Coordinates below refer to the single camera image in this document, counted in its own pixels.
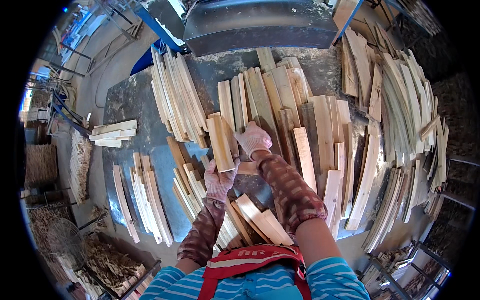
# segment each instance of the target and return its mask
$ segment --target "person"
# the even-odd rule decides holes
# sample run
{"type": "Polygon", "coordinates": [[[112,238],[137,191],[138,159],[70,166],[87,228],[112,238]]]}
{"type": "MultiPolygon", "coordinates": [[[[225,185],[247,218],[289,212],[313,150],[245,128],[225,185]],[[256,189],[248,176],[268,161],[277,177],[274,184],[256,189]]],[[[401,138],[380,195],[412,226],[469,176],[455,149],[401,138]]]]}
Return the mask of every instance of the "person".
{"type": "Polygon", "coordinates": [[[279,200],[282,225],[297,246],[260,244],[212,258],[240,164],[235,158],[234,170],[218,173],[212,160],[204,175],[204,206],[179,246],[179,262],[162,268],[141,300],[368,300],[325,223],[326,206],[293,167],[271,153],[270,136],[252,121],[235,137],[279,200]]]}

